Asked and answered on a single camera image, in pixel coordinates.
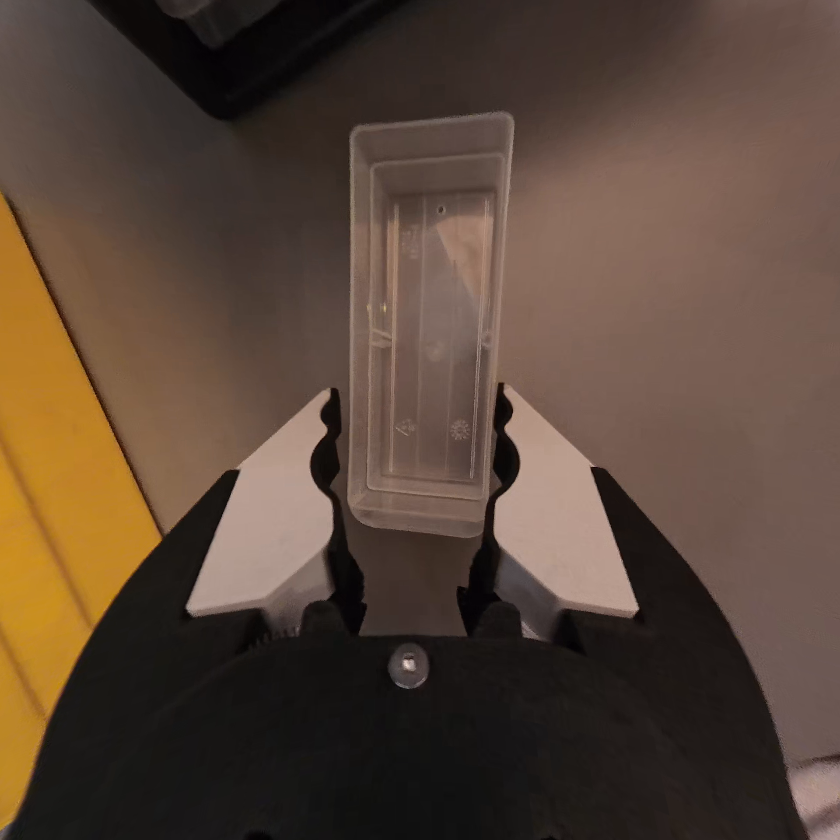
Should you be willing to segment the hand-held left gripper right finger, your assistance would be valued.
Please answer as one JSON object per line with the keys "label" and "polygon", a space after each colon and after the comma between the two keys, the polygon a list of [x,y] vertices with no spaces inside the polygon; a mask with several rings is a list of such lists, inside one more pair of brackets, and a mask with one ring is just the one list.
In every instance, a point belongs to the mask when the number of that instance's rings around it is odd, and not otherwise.
{"label": "hand-held left gripper right finger", "polygon": [[481,543],[457,591],[468,636],[493,619],[555,638],[568,613],[632,622],[639,604],[594,466],[509,384],[500,384],[490,494]]}

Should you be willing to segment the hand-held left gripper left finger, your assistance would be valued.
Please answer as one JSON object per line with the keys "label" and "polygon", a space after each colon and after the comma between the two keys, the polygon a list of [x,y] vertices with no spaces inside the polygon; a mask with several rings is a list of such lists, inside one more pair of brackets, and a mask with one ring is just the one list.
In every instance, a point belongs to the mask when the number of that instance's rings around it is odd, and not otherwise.
{"label": "hand-held left gripper left finger", "polygon": [[325,389],[240,463],[185,609],[191,617],[258,610],[298,635],[310,603],[339,610],[352,634],[366,612],[340,499],[337,389]]}

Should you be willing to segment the yellow plastic bin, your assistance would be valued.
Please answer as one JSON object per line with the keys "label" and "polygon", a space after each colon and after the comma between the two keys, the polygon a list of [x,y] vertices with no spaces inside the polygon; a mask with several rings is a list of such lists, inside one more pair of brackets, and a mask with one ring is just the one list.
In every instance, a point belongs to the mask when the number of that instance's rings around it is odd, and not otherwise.
{"label": "yellow plastic bin", "polygon": [[5,197],[1,257],[2,638],[47,719],[161,535]]}

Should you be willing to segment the clear plastic drawer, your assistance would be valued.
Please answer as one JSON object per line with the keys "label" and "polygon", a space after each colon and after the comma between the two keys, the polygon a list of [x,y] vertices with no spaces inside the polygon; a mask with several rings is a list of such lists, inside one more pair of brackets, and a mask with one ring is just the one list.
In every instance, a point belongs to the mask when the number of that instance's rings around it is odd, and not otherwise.
{"label": "clear plastic drawer", "polygon": [[369,527],[484,527],[514,123],[351,132],[347,491]]}

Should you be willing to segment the black drawer cabinet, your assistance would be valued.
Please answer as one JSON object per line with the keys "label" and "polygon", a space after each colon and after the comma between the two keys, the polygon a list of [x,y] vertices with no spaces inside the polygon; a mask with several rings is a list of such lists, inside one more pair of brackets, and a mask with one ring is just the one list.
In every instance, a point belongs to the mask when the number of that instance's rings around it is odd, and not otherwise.
{"label": "black drawer cabinet", "polygon": [[154,1],[90,5],[195,105],[216,119],[235,119],[350,39],[377,24],[400,1],[282,1],[218,49]]}

